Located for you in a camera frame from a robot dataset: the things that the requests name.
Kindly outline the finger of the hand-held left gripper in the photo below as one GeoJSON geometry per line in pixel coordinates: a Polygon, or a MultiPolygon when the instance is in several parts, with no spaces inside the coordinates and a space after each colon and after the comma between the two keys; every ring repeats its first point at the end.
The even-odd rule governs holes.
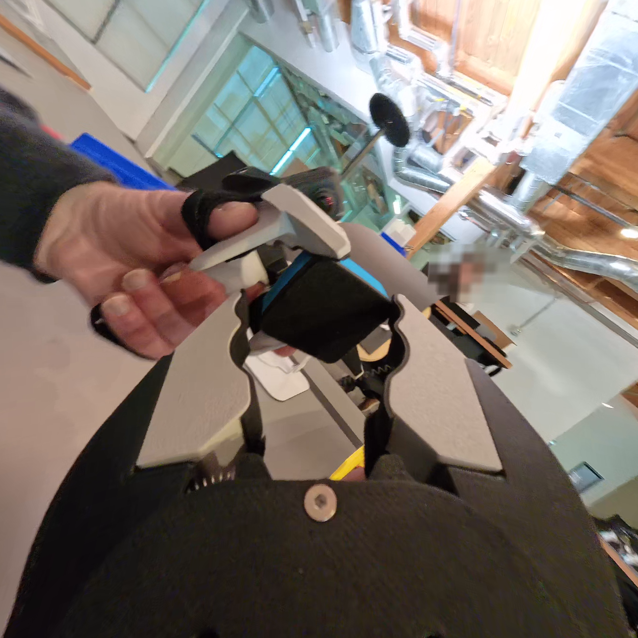
{"type": "Polygon", "coordinates": [[[250,355],[260,356],[272,353],[279,357],[290,357],[297,349],[290,345],[285,345],[281,341],[270,337],[262,331],[253,334],[249,339],[250,355]]]}
{"type": "Polygon", "coordinates": [[[284,230],[276,239],[289,248],[332,260],[350,255],[350,240],[342,226],[298,189],[278,184],[262,194],[262,201],[283,214],[284,230]]]}

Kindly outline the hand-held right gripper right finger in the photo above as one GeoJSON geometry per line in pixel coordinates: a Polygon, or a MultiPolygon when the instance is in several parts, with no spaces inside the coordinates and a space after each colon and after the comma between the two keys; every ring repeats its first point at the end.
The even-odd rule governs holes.
{"type": "Polygon", "coordinates": [[[492,439],[467,359],[402,294],[392,299],[386,356],[372,364],[379,406],[364,427],[367,477],[394,455],[413,479],[441,468],[498,475],[492,439]]]}

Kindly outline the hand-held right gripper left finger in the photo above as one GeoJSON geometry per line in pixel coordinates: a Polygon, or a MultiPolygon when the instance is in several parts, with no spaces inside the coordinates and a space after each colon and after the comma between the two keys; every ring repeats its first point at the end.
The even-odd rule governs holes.
{"type": "Polygon", "coordinates": [[[264,455],[259,400],[244,368],[248,301],[232,293],[175,352],[137,459],[143,469],[177,463],[229,465],[240,451],[264,455]]]}

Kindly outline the blue black felt eraser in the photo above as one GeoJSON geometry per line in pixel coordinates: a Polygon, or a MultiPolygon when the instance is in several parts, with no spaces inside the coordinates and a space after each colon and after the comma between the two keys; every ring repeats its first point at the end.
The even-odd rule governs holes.
{"type": "Polygon", "coordinates": [[[324,363],[335,363],[400,315],[385,287],[353,259],[307,251],[249,308],[254,336],[262,332],[324,363]]]}

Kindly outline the yellow plastic bin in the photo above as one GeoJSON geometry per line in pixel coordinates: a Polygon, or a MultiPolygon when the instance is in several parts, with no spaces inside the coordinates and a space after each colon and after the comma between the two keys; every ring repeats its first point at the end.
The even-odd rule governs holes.
{"type": "Polygon", "coordinates": [[[356,449],[341,465],[331,474],[330,480],[364,480],[365,479],[365,449],[364,446],[356,449]]]}

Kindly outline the blue plastic bin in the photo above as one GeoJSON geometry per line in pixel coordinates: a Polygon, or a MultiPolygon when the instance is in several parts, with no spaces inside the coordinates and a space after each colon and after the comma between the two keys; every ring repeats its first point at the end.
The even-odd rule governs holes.
{"type": "Polygon", "coordinates": [[[81,134],[69,147],[112,173],[123,187],[145,191],[177,190],[88,133],[81,134]]]}

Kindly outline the person's left forearm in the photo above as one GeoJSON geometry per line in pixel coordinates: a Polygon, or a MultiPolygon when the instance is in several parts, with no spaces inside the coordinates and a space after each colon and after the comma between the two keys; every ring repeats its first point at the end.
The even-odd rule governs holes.
{"type": "Polygon", "coordinates": [[[1,88],[1,261],[53,283],[35,267],[44,227],[61,196],[94,182],[116,178],[44,132],[36,112],[1,88]]]}

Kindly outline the person's left hand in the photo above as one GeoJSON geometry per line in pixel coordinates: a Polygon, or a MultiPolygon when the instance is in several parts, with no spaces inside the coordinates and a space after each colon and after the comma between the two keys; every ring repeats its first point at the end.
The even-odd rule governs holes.
{"type": "Polygon", "coordinates": [[[188,196],[109,182],[74,187],[53,207],[34,266],[99,305],[123,346],[161,359],[227,299],[221,283],[189,267],[202,249],[182,219],[188,196]]]}

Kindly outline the black disc-top floor lamp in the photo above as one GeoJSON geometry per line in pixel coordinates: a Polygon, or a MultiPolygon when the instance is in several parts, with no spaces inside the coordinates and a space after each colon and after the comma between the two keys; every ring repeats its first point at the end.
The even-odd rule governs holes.
{"type": "Polygon", "coordinates": [[[395,148],[404,148],[410,141],[410,126],[393,100],[381,92],[376,92],[370,99],[369,109],[372,122],[378,131],[343,169],[341,180],[347,180],[352,176],[382,137],[385,137],[395,148]]]}

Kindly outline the wooden beam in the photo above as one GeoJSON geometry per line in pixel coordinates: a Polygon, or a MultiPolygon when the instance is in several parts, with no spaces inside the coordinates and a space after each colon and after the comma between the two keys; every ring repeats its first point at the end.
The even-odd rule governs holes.
{"type": "Polygon", "coordinates": [[[440,228],[466,205],[497,171],[498,166],[488,159],[479,157],[456,179],[434,206],[414,226],[415,235],[411,239],[411,251],[406,258],[411,260],[422,246],[428,243],[440,228]]]}

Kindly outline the metal pipes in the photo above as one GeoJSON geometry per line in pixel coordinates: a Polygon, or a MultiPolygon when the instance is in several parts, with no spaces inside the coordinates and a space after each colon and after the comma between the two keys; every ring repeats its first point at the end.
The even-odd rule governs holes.
{"type": "Polygon", "coordinates": [[[479,191],[467,207],[475,216],[514,231],[530,243],[530,250],[554,266],[599,275],[637,292],[637,260],[621,255],[574,249],[548,236],[538,223],[488,188],[479,191]]]}

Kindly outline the wooden table black frame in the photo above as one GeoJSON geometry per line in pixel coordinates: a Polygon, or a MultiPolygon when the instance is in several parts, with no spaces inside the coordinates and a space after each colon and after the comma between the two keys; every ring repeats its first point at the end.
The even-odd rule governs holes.
{"type": "Polygon", "coordinates": [[[482,324],[452,302],[435,301],[430,320],[468,359],[478,363],[491,377],[510,370],[512,363],[496,343],[480,334],[482,324]]]}

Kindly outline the small wall screen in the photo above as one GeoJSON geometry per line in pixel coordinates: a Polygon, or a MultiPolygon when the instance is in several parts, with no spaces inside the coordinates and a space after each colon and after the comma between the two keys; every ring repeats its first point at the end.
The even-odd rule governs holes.
{"type": "Polygon", "coordinates": [[[574,489],[579,494],[583,494],[604,481],[604,477],[586,461],[569,470],[568,476],[574,489]]]}

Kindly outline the rectangular metal duct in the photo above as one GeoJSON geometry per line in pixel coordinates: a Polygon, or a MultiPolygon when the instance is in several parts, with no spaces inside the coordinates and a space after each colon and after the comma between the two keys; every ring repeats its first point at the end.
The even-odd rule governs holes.
{"type": "Polygon", "coordinates": [[[609,1],[521,161],[520,187],[557,184],[637,90],[637,2],[609,1]]]}

